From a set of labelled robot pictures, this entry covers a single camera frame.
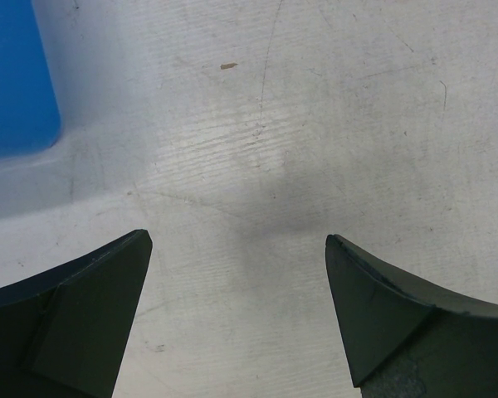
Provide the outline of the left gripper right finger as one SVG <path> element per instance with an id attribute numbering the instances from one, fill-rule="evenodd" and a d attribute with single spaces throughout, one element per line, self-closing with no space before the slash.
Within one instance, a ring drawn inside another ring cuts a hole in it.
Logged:
<path id="1" fill-rule="evenodd" d="M 498 304 L 453 292 L 328 235 L 325 263 L 363 397 L 498 397 Z"/>

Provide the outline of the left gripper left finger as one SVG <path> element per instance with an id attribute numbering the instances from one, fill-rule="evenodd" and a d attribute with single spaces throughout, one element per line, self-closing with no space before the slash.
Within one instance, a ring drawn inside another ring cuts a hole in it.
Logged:
<path id="1" fill-rule="evenodd" d="M 111 397 L 153 243 L 135 230 L 0 288 L 0 397 Z"/>

